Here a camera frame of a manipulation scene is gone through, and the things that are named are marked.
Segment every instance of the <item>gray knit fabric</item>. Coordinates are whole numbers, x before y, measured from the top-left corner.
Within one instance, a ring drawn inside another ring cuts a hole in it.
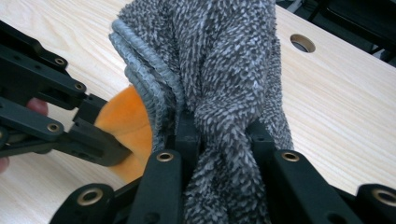
[[[275,14],[275,0],[135,0],[113,23],[110,39],[156,137],[183,108],[204,137],[184,192],[185,223],[270,222],[245,130],[260,119],[278,149],[293,148]]]

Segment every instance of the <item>table surface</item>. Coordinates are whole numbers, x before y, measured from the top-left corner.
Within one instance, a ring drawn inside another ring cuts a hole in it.
[[[69,74],[108,100],[129,85],[107,37],[129,2],[3,0],[0,20],[65,57]],[[364,183],[396,188],[396,69],[280,7],[277,23],[295,149],[347,192]],[[290,42],[294,34],[308,37],[316,50],[299,51]],[[49,116],[70,127],[74,113],[51,107]],[[75,189],[123,185],[107,168],[57,151],[10,160],[0,175],[0,223],[48,223]]]

